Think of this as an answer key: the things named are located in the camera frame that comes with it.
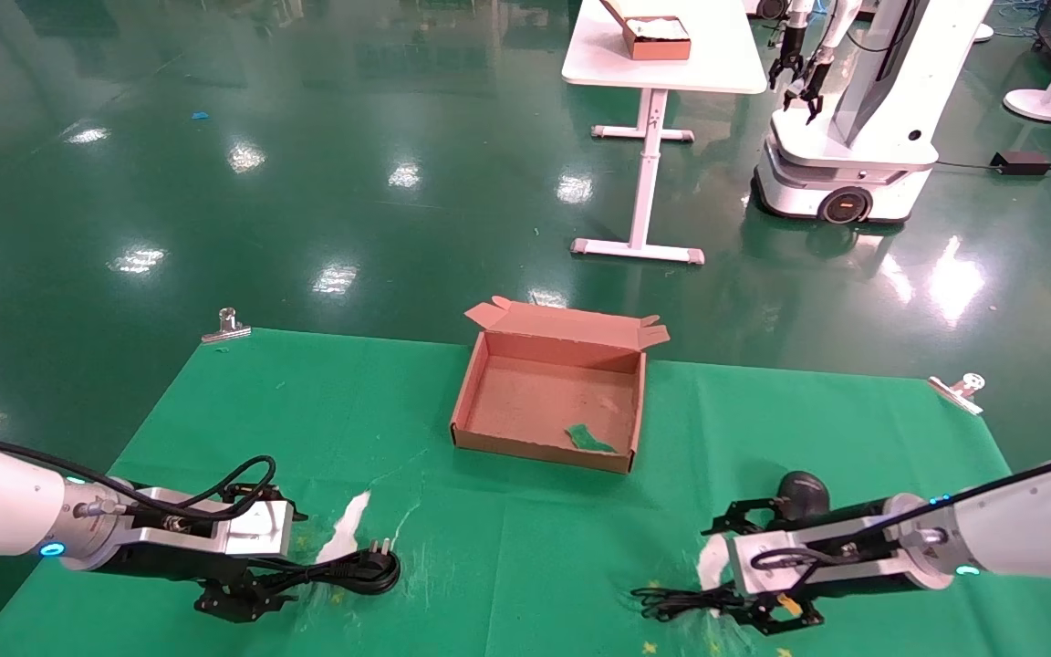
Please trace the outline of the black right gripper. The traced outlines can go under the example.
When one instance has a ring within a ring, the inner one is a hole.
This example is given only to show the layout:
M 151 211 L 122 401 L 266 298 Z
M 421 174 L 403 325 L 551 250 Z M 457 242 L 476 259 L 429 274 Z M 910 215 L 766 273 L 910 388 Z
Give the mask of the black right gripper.
M 783 496 L 738 500 L 713 518 L 710 526 L 702 531 L 702 537 L 717 534 L 748 536 L 779 531 L 791 523 L 791 533 L 801 539 L 841 539 L 858 536 L 862 532 L 863 539 L 868 539 L 879 532 L 887 533 L 887 529 L 877 531 L 873 527 L 897 516 L 897 498 L 880 498 L 794 520 L 787 513 L 789 502 Z M 766 523 L 755 523 L 748 519 L 754 511 L 771 512 L 770 519 Z M 817 610 L 812 600 L 797 601 L 785 593 L 766 593 L 750 596 L 735 607 L 734 620 L 739 625 L 754 628 L 760 635 L 775 636 L 820 627 L 825 623 L 825 616 Z

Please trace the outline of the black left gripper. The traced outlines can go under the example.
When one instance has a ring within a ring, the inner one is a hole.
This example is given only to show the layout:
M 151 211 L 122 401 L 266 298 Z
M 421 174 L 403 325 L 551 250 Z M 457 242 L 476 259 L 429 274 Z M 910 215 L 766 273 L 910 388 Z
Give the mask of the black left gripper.
M 226 484 L 218 491 L 218 498 L 228 504 L 230 512 L 257 502 L 285 502 L 293 520 L 309 519 L 276 484 L 267 484 L 257 492 L 247 483 Z M 231 623 L 255 622 L 297 601 L 296 595 L 286 593 L 284 583 L 308 570 L 308 566 L 283 558 L 239 558 L 176 546 L 121 546 L 99 566 L 100 574 L 117 577 L 200 582 L 202 594 L 193 604 L 195 610 Z

